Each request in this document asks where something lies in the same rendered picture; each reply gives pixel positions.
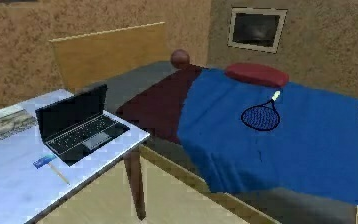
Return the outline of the black laptop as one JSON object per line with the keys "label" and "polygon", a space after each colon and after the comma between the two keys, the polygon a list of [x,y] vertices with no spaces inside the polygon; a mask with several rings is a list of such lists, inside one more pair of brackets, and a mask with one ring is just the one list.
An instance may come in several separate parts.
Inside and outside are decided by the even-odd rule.
{"label": "black laptop", "polygon": [[68,166],[129,130],[104,114],[107,89],[103,84],[35,111],[43,143]]}

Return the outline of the white table with brown legs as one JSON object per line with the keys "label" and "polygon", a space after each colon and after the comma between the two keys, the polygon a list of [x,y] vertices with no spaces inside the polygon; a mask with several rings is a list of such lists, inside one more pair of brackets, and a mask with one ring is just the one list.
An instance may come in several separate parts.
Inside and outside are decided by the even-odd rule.
{"label": "white table with brown legs", "polygon": [[35,224],[119,161],[125,162],[136,214],[144,219],[138,146],[148,138],[147,132],[130,125],[126,133],[73,166],[55,159],[39,169],[33,162],[50,150],[37,127],[0,141],[0,224]]}

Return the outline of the brown ball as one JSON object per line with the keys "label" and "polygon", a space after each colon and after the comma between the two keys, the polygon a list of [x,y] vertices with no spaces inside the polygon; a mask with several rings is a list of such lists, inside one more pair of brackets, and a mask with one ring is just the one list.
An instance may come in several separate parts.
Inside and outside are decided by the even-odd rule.
{"label": "brown ball", "polygon": [[177,49],[171,54],[170,62],[176,69],[183,69],[190,64],[190,56],[185,50]]}

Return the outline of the red pillow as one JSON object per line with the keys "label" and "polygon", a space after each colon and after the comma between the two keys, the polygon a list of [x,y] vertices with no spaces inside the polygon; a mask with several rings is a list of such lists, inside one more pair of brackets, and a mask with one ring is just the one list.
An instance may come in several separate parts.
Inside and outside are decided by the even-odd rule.
{"label": "red pillow", "polygon": [[289,75],[285,72],[261,64],[231,64],[225,69],[225,74],[240,82],[265,87],[282,88],[289,82]]}

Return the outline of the white framed picture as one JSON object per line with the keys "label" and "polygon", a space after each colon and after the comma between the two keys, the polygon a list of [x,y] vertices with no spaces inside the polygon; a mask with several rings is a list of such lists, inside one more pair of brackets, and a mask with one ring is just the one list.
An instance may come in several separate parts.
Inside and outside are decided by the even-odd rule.
{"label": "white framed picture", "polygon": [[287,9],[233,7],[228,46],[275,54]]}

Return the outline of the bed with blue blanket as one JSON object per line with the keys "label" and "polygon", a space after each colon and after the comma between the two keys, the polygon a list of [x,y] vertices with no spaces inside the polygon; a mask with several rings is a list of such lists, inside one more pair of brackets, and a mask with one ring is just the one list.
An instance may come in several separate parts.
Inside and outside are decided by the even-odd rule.
{"label": "bed with blue blanket", "polygon": [[[71,91],[106,84],[110,112],[181,148],[215,194],[286,189],[358,206],[358,99],[290,81],[237,81],[225,69],[176,69],[161,23],[59,38],[52,46]],[[275,91],[271,131],[242,112]]]}

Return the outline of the grey book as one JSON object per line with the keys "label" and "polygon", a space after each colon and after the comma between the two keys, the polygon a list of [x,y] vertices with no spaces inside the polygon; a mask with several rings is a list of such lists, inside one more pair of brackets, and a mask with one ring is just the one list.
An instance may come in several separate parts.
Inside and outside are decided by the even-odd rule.
{"label": "grey book", "polygon": [[26,110],[0,117],[0,141],[37,124],[37,119]]}

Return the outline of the dark blue tennis racket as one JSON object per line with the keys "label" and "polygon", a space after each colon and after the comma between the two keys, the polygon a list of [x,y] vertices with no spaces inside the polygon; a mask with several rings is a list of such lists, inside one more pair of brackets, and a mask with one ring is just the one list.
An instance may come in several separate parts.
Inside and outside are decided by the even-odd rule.
{"label": "dark blue tennis racket", "polygon": [[281,95],[275,91],[269,101],[245,109],[240,119],[244,125],[256,131],[271,131],[280,123],[280,115],[276,109],[275,101]]}

